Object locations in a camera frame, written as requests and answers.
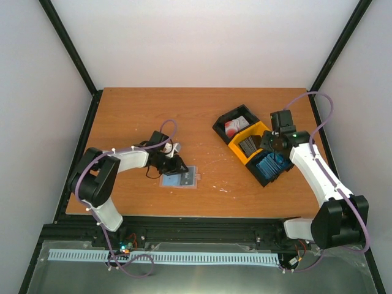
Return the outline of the pink card holder wallet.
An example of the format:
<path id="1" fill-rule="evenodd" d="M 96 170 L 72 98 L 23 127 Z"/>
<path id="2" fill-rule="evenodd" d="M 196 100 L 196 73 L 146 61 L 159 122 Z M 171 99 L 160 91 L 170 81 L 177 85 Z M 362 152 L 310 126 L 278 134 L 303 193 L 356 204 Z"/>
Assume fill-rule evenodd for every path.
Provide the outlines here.
<path id="1" fill-rule="evenodd" d="M 160 187 L 196 189 L 197 183 L 201 180 L 197 166 L 188 166 L 189 171 L 174 175 L 163 175 L 160 179 Z"/>

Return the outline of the blue card stack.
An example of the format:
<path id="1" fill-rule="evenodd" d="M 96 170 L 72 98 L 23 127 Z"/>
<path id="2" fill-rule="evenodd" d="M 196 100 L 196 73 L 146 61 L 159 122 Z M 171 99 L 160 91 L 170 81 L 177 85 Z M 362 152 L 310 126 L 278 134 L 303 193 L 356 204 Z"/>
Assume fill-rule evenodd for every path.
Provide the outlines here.
<path id="1" fill-rule="evenodd" d="M 266 179 L 270 179 L 284 171 L 289 166 L 289 163 L 281 155 L 269 153 L 256 166 Z"/>

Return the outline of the dark card stack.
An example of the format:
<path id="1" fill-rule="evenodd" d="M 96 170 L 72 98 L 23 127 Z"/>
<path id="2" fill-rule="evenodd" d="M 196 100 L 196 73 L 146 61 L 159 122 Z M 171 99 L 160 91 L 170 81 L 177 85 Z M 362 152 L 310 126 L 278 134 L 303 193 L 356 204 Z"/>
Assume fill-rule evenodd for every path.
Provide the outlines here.
<path id="1" fill-rule="evenodd" d="M 239 147 L 246 157 L 250 157 L 253 153 L 260 149 L 261 140 L 261 136 L 251 135 L 239 142 Z"/>

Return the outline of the white card stack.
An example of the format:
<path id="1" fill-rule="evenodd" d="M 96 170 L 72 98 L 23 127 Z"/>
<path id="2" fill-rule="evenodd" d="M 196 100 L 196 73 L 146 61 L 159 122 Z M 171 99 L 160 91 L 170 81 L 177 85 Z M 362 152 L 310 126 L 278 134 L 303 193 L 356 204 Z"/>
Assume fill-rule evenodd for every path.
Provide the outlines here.
<path id="1" fill-rule="evenodd" d="M 239 116 L 235 119 L 227 121 L 224 124 L 225 134 L 228 138 L 232 138 L 236 135 L 241 129 L 247 127 L 249 122 L 244 118 L 244 116 Z"/>

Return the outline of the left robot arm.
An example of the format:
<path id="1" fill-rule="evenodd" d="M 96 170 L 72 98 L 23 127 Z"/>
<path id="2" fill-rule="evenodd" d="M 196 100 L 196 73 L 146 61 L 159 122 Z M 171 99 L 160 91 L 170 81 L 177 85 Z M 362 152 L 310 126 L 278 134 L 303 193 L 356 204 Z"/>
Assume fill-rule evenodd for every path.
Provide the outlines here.
<path id="1" fill-rule="evenodd" d="M 150 167 L 160 175 L 186 173 L 189 168 L 179 150 L 178 143 L 158 131 L 153 132 L 149 140 L 122 150 L 88 148 L 71 173 L 67 188 L 92 214 L 97 225 L 107 230 L 107 241 L 113 246 L 122 246 L 127 241 L 127 230 L 121 227 L 123 217 L 111 199 L 117 174 Z"/>

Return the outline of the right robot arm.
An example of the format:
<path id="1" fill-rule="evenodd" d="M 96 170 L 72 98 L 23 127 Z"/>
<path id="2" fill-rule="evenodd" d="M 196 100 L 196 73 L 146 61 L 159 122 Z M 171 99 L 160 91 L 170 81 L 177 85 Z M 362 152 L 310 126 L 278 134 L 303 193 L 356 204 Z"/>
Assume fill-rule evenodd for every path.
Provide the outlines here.
<path id="1" fill-rule="evenodd" d="M 296 129 L 290 110 L 273 112 L 270 118 L 272 129 L 263 133 L 261 147 L 288 159 L 301 172 L 319 205 L 312 219 L 285 220 L 286 237 L 313 242 L 321 249 L 359 244 L 360 252 L 365 253 L 370 248 L 366 198 L 354 195 L 342 184 L 321 156 L 314 136 Z"/>

